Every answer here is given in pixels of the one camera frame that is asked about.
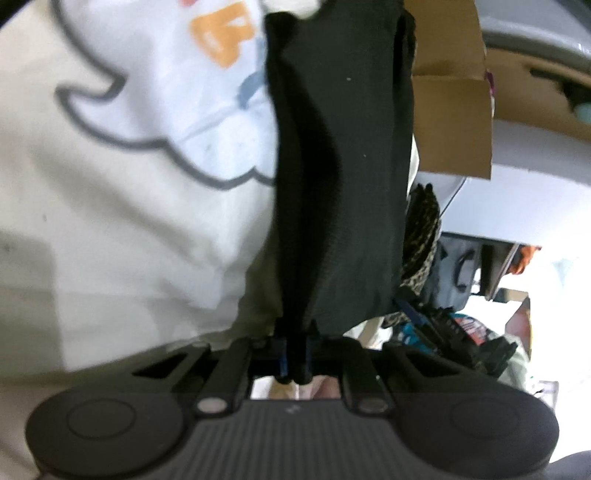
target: cardboard box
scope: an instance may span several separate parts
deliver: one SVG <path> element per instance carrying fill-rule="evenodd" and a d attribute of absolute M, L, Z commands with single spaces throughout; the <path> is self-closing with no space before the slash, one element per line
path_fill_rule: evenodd
<path fill-rule="evenodd" d="M 495 75 L 495 118 L 531 125 L 591 142 L 591 125 L 576 118 L 560 82 L 537 78 L 539 70 L 591 89 L 591 75 L 547 60 L 491 49 L 486 58 Z"/>
<path fill-rule="evenodd" d="M 416 20 L 414 133 L 420 170 L 491 177 L 492 105 L 473 0 L 405 0 Z"/>

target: metal bolt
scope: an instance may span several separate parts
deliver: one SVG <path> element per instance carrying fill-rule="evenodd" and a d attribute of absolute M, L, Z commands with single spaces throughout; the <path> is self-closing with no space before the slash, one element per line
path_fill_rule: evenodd
<path fill-rule="evenodd" d="M 197 403 L 197 408 L 202 413 L 214 415 L 225 411 L 228 408 L 228 402 L 223 398 L 208 397 L 200 400 L 199 403 Z"/>

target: orange shape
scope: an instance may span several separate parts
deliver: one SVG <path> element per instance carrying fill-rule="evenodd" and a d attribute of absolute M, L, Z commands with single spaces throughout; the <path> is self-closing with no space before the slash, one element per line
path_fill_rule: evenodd
<path fill-rule="evenodd" d="M 240 56 L 240 42 L 255 36 L 255 29 L 243 2 L 194 18 L 189 28 L 197 45 L 225 69 Z"/>

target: circular pad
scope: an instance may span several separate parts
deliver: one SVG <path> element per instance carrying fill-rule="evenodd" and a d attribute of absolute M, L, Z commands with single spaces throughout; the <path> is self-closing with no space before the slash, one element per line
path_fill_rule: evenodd
<path fill-rule="evenodd" d="M 547 464 L 558 422 L 540 400 L 512 388 L 488 393 L 414 393 L 397 417 L 422 460 L 461 476 L 513 478 Z"/>
<path fill-rule="evenodd" d="M 155 463 L 178 443 L 183 429 L 183 412 L 168 393 L 70 390 L 37 407 L 26 437 L 43 468 L 97 478 Z"/>

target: cartoon cloud outline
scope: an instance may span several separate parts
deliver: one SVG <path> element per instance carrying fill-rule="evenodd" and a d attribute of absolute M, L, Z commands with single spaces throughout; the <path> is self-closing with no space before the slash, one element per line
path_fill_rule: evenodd
<path fill-rule="evenodd" d="M 88 100 L 92 100 L 96 103 L 108 103 L 113 101 L 123 90 L 125 87 L 128 79 L 127 75 L 123 74 L 114 68 L 111 68 L 108 62 L 99 58 L 96 53 L 91 52 L 84 44 L 81 42 L 77 35 L 74 33 L 72 27 L 69 26 L 66 16 L 61 7 L 62 0 L 51 0 L 51 9 L 53 10 L 53 14 L 56 18 L 57 23 L 59 24 L 60 28 L 62 29 L 66 38 L 70 41 L 70 43 L 78 50 L 79 53 L 85 58 L 85 60 L 94 68 L 96 68 L 99 72 L 109 76 L 113 82 L 111 86 L 107 89 L 104 93 L 93 93 L 90 90 L 84 89 L 79 86 L 74 85 L 58 85 L 56 87 L 56 98 L 64 109 L 66 114 L 70 117 L 70 119 L 85 133 L 89 134 L 91 137 L 97 138 L 100 141 L 106 142 L 111 145 L 115 145 L 117 147 L 127 149 L 127 150 L 164 150 L 170 158 L 176 163 L 182 170 L 184 170 L 187 174 L 194 177 L 199 182 L 203 183 L 206 186 L 217 190 L 231 190 L 243 183 L 246 183 L 250 179 L 255 179 L 256 181 L 260 182 L 266 186 L 274 186 L 275 178 L 268 177 L 262 173 L 260 173 L 256 166 L 253 166 L 249 171 L 243 173 L 242 175 L 229 179 L 229 180 L 221 180 L 219 178 L 215 178 L 207 173 L 201 171 L 197 168 L 194 164 L 191 163 L 181 152 L 179 152 L 174 145 L 167 139 L 167 138 L 154 138 L 146 141 L 130 141 L 124 140 L 122 138 L 117 138 L 111 134 L 103 132 L 99 129 L 94 128 L 88 122 L 86 122 L 79 114 L 76 112 L 75 108 L 72 107 L 73 102 L 71 98 L 77 96 L 78 98 L 84 98 Z M 264 59 L 259 62 L 262 64 L 264 68 Z M 255 72 L 248 76 L 245 79 L 246 85 L 244 85 L 247 89 L 252 90 L 252 86 L 249 85 L 252 82 L 253 77 L 265 77 L 264 70 L 262 72 Z"/>

